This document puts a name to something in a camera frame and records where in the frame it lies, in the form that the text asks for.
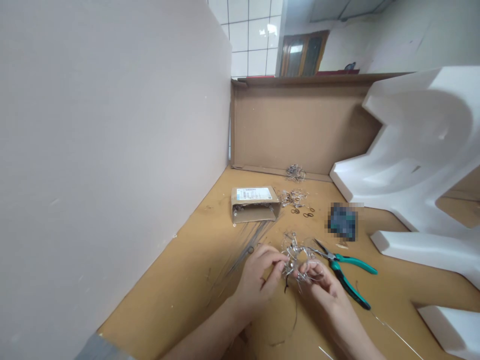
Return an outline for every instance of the window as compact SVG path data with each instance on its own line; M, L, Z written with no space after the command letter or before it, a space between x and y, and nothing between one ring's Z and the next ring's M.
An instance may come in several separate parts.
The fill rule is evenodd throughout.
M285 36L281 59L282 77L307 77L317 73L329 31Z

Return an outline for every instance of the pliers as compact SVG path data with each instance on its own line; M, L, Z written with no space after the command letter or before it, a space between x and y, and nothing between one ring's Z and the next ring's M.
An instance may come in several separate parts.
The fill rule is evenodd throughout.
M317 239L314 240L315 243L324 251L324 253L315 250L314 248L310 249L328 260L331 269L335 273L336 278L338 279L338 281L340 281L340 284L343 286L348 295L350 295L357 303L359 303L362 308L370 310L372 307L349 283L347 278L344 276L344 273L342 272L342 268L340 267L339 263L357 265L359 268L362 268L363 270L366 270L370 274L374 275L377 275L379 272L370 265L368 265L366 262L363 262L362 260L359 260L357 258L331 253L325 246L320 243L320 241L318 241Z

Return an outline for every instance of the tiled wall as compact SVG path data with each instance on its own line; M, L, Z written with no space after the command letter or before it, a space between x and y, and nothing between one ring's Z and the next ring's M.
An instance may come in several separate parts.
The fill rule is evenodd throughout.
M208 0L230 39L231 76L275 75L283 0Z

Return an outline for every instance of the white styrofoam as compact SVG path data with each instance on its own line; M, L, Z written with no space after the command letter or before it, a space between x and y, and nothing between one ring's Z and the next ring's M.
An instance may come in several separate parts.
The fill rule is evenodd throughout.
M480 360L480 313L433 305L418 312L443 350L462 359Z
M435 202L480 165L478 84L480 66L374 83L363 107L383 127L365 155L330 172L347 201L391 211L413 231L375 233L383 254L458 272L477 287L480 227L466 228Z

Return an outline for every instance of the blurred object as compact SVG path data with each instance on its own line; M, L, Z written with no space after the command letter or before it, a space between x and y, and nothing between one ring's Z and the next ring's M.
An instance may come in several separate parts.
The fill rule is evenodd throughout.
M355 65L357 65L357 63L354 61L354 62L348 64L347 66L345 66L345 70L353 70L353 69L355 69Z
M328 213L328 232L348 242L357 240L358 213L335 202Z

